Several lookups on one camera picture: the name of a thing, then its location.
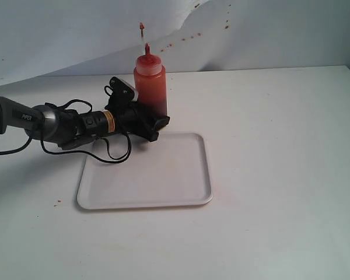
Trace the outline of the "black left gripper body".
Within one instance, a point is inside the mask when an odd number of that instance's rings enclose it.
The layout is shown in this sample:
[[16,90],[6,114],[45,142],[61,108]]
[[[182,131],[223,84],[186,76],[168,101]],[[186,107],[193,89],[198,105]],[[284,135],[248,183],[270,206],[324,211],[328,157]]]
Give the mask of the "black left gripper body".
[[131,134],[131,126],[133,124],[143,123],[148,125],[146,119],[151,114],[149,108],[138,101],[131,103],[124,109],[107,111],[114,117],[115,132],[120,132],[122,134]]

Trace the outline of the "left robot arm silver black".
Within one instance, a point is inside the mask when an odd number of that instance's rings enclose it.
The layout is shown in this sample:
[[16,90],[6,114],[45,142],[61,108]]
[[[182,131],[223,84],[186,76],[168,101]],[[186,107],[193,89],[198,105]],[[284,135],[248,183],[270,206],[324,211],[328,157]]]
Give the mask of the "left robot arm silver black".
[[169,116],[158,115],[138,101],[117,103],[110,98],[104,110],[85,113],[72,109],[74,103],[76,99],[61,106],[44,103],[27,107],[0,96],[0,135],[7,127],[21,128],[31,139],[54,143],[67,151],[114,134],[134,134],[153,142],[170,121]]

